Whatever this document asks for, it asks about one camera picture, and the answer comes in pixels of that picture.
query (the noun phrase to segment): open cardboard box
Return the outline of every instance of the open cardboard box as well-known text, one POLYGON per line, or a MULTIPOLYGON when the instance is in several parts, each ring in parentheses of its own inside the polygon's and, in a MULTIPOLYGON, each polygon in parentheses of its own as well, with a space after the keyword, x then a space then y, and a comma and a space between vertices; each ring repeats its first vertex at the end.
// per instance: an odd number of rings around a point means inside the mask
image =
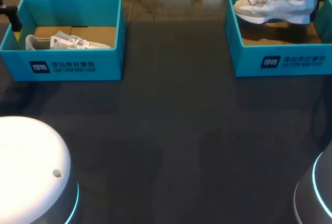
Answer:
POLYGON ((228 0, 225 32, 235 75, 332 74, 332 1, 326 0, 305 25, 251 24, 237 17, 228 0))
POLYGON ((15 81, 120 80, 126 21, 122 0, 21 0, 23 25, 17 41, 9 25, 0 54, 15 81), (58 31, 109 49, 26 50, 33 34, 50 38, 58 31))

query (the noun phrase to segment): white sneaker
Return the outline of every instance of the white sneaker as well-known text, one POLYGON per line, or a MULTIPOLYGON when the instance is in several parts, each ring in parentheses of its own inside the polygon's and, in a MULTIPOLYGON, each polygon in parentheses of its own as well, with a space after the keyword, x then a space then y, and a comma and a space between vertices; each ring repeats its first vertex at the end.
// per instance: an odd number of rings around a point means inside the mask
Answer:
POLYGON ((70 36, 59 31, 51 38, 37 38, 34 35, 28 35, 25 39, 26 50, 36 49, 109 49, 105 44, 86 41, 78 36, 70 36))
POLYGON ((271 19, 289 23, 309 24, 317 0, 238 0, 234 4, 237 16, 250 23, 262 24, 271 19))

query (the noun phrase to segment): white robot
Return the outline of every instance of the white robot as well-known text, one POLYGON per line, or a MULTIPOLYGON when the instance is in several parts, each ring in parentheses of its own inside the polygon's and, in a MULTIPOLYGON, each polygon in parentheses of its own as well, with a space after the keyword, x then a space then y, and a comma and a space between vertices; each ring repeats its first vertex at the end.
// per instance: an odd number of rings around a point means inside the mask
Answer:
POLYGON ((0 118, 0 223, 78 223, 79 187, 68 148, 45 123, 0 118))
POLYGON ((293 199, 299 224, 332 223, 332 144, 298 182, 293 199))

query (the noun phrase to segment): teal box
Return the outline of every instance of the teal box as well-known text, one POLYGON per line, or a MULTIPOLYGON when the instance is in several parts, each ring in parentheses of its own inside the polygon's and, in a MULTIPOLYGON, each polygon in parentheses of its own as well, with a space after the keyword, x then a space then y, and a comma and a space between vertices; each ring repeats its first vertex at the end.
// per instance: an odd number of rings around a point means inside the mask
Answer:
POLYGON ((314 26, 322 44, 245 46, 234 11, 237 0, 228 0, 225 32, 237 77, 332 74, 332 1, 317 11, 314 26))
POLYGON ((0 54, 15 81, 120 80, 126 22, 121 0, 21 0, 19 41, 9 25, 0 54), (116 26, 111 49, 25 50, 37 26, 116 26))

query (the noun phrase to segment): dark gray table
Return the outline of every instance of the dark gray table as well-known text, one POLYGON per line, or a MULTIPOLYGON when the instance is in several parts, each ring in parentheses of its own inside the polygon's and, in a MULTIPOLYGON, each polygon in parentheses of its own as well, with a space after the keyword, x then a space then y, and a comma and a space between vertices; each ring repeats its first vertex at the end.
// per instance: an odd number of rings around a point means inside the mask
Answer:
POLYGON ((1 115, 67 142, 83 223, 295 223, 332 78, 235 78, 222 20, 130 22, 127 37, 119 82, 14 83, 0 64, 1 115))

